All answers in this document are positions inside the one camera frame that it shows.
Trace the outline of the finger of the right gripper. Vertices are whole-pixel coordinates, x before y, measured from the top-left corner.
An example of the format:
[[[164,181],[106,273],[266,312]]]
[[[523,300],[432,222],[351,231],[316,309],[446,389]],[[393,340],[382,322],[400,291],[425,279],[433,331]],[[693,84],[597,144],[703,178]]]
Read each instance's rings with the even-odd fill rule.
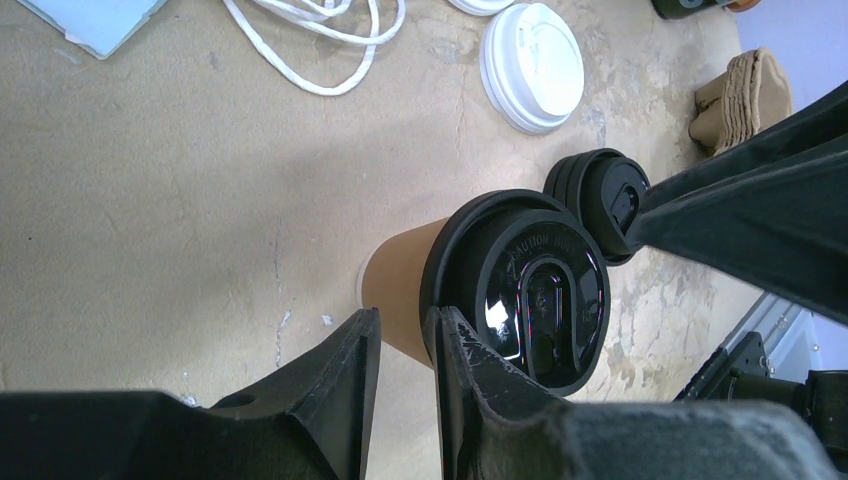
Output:
[[[642,243],[847,321],[847,138],[647,204]]]
[[[847,132],[847,84],[750,139],[653,186],[644,212],[825,144]]]

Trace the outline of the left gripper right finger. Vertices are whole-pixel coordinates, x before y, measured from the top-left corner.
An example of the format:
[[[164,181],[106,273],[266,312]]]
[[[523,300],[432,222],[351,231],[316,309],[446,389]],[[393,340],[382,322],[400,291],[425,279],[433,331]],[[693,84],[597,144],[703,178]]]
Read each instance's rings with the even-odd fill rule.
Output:
[[[485,345],[453,307],[423,335],[446,479],[836,479],[813,430],[763,402],[571,403]]]

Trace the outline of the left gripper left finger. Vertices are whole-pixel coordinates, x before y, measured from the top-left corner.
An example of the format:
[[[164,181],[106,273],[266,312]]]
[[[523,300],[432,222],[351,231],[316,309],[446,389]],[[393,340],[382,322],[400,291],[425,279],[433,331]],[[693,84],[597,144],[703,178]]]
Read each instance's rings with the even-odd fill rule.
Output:
[[[355,312],[319,345],[208,408],[161,391],[1,398],[5,479],[361,479],[380,320]]]

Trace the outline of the brown paper coffee cup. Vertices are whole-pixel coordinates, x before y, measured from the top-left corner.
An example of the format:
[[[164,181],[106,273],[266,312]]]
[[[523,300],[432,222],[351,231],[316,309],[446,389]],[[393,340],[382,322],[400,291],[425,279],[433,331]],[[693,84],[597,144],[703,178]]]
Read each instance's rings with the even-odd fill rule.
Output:
[[[430,368],[421,330],[420,289],[424,268],[445,218],[404,231],[379,245],[365,260],[357,295],[379,312],[382,340]]]

